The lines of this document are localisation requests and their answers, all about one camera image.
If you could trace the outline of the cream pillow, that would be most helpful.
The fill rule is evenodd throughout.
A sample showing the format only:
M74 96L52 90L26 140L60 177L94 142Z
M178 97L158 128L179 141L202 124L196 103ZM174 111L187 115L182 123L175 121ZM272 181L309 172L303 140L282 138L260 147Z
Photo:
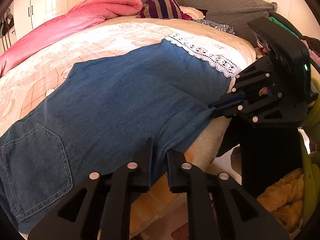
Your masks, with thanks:
M189 18L192 18L193 20L205 19L208 12L206 9L196 9L194 7L180 6L180 9L185 15L188 15Z

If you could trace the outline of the pink quilt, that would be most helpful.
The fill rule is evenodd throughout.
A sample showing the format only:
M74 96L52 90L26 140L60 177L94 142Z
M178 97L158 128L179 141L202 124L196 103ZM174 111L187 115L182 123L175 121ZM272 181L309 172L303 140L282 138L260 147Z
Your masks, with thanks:
M120 16L134 16L141 0L85 0L69 12L39 25L1 55L1 76L24 60L68 36Z

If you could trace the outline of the blue denim lace-trimmed pants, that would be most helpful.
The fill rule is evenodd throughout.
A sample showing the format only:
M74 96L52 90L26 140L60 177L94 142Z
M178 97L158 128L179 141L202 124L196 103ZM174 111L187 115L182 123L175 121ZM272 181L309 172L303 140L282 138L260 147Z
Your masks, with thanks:
M114 172L149 138L158 178L167 150L189 148L230 82L193 47L166 39L76 63L56 91L1 136L2 209L27 234L91 172Z

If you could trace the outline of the cream orange patterned blanket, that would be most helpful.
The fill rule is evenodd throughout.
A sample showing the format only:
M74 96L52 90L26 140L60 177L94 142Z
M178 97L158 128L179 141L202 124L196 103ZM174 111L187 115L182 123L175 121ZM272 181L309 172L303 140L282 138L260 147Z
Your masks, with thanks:
M165 39L193 47L200 59L230 78L227 92L236 74L256 59L249 42L205 25L183 20L114 18L41 49L1 78L1 136L56 91L76 63L121 56ZM210 116L209 124L184 151L187 158L207 168L217 155L228 124L225 118ZM151 191L135 201L131 235L180 201L180 196L169 192L163 173L155 178Z

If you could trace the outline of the bags hanging on door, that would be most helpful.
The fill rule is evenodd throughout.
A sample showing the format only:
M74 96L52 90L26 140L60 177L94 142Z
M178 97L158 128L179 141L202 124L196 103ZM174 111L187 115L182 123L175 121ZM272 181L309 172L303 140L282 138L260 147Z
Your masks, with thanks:
M4 52L12 46L10 35L14 32L13 14L10 9L7 9L1 18L1 45Z

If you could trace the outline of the yellow fuzzy garment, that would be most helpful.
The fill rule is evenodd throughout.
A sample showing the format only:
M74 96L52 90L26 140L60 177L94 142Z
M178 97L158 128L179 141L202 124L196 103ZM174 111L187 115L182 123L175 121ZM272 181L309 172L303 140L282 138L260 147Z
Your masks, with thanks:
M262 205L288 231L295 231L304 212L304 174L298 168L257 197Z

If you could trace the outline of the purple striped garment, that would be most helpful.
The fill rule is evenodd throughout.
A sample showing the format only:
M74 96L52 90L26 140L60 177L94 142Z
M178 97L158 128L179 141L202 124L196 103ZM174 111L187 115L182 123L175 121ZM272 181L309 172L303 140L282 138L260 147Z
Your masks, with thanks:
M136 18L193 20L191 16L182 12L175 0L146 0Z

